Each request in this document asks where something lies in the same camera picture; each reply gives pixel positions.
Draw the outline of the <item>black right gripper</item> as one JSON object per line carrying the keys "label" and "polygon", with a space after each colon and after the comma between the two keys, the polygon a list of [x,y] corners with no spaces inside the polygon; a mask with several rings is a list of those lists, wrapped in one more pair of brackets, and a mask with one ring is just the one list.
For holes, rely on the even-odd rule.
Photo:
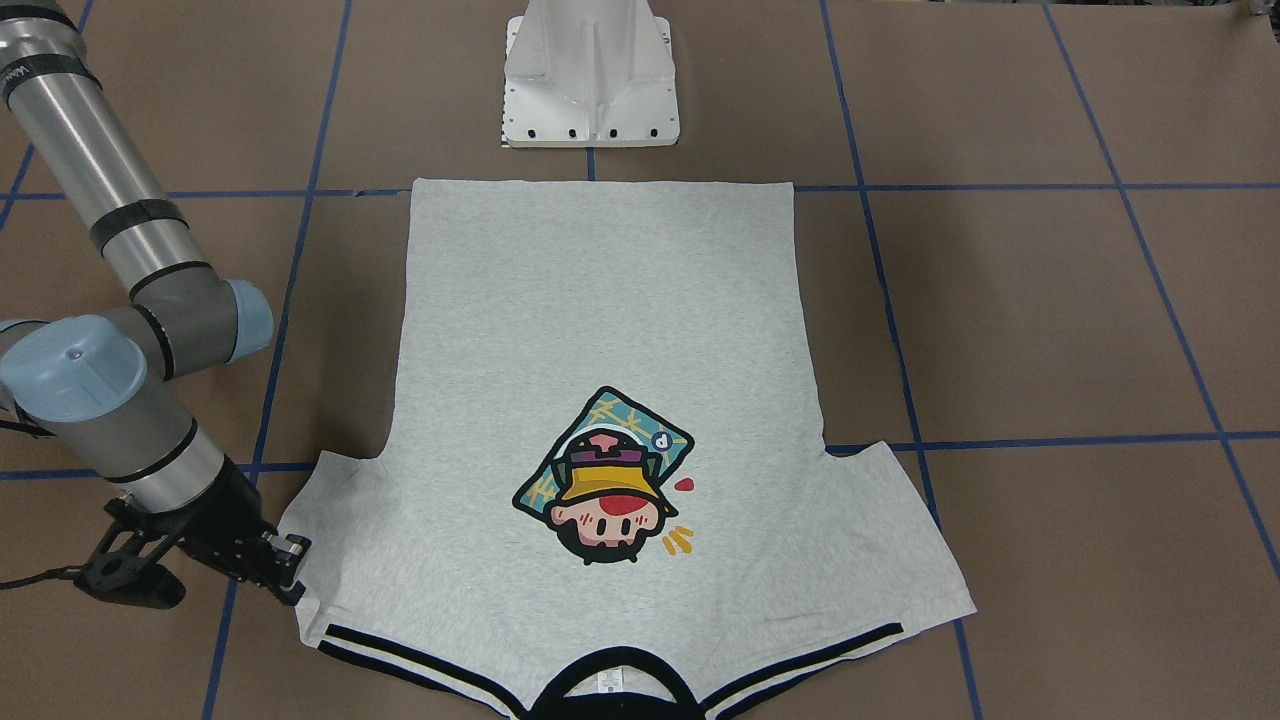
{"label": "black right gripper", "polygon": [[195,561],[238,582],[261,585],[294,607],[306,592],[298,570],[311,548],[303,536],[275,536],[262,498],[230,459],[214,483],[187,509],[177,544]]}

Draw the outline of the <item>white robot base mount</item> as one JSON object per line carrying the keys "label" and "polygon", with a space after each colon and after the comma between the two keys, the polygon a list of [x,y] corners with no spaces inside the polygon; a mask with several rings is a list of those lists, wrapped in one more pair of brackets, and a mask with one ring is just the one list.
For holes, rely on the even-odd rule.
{"label": "white robot base mount", "polygon": [[671,24],[649,3],[531,1],[507,20],[506,147],[666,147],[680,136]]}

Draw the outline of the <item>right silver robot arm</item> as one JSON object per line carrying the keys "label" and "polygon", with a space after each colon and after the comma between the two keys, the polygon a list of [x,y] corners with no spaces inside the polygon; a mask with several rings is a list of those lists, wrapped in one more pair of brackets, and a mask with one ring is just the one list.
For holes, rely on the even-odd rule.
{"label": "right silver robot arm", "polygon": [[227,279],[157,181],[56,1],[3,4],[3,110],[59,183],[122,288],[113,307],[3,318],[3,425],[63,442],[113,488],[86,560],[3,583],[68,582],[105,602],[172,609],[195,562],[293,606],[311,543],[276,528],[260,493],[172,382],[265,350],[275,316]]}

